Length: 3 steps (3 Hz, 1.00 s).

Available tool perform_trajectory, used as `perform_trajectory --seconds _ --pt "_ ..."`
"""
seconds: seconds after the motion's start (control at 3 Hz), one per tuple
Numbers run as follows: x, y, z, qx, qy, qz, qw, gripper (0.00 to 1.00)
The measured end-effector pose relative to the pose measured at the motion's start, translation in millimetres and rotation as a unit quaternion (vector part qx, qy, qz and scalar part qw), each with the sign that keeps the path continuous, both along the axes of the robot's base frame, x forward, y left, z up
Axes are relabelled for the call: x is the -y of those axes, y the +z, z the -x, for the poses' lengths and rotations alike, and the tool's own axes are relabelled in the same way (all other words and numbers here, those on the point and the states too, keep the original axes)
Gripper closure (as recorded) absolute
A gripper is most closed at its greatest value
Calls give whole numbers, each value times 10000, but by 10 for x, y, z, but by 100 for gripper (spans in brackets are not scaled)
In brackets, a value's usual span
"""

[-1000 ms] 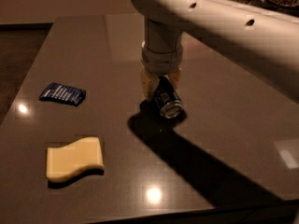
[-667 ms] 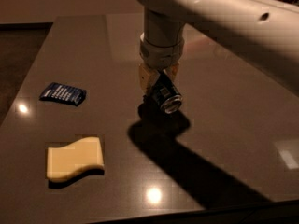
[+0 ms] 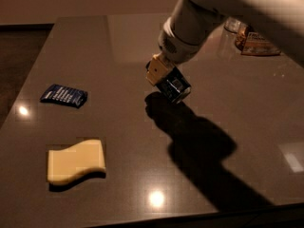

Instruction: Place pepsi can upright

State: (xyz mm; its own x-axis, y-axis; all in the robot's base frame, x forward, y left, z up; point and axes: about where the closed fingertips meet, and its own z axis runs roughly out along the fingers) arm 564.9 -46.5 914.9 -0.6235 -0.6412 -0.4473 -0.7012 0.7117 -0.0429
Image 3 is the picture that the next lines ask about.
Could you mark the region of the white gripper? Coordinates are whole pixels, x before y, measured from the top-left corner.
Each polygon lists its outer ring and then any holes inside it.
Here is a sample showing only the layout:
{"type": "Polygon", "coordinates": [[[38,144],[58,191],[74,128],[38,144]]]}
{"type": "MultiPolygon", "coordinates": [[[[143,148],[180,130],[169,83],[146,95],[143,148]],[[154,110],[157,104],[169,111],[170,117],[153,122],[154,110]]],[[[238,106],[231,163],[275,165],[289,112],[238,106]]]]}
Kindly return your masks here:
{"type": "Polygon", "coordinates": [[[202,41],[187,42],[173,30],[174,22],[169,17],[163,24],[158,44],[161,53],[155,54],[147,66],[146,79],[155,86],[161,82],[176,65],[192,59],[200,50],[202,41]]]}

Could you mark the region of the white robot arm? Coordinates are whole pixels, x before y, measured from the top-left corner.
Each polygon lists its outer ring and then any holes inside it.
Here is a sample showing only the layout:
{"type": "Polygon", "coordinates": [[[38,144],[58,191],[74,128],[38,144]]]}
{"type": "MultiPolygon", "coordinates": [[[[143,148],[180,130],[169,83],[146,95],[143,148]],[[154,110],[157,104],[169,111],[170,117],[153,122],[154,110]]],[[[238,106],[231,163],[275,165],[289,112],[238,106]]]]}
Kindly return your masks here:
{"type": "Polygon", "coordinates": [[[304,0],[179,0],[161,30],[161,52],[148,65],[150,84],[158,84],[174,66],[193,58],[229,17],[253,27],[304,65],[304,0]]]}

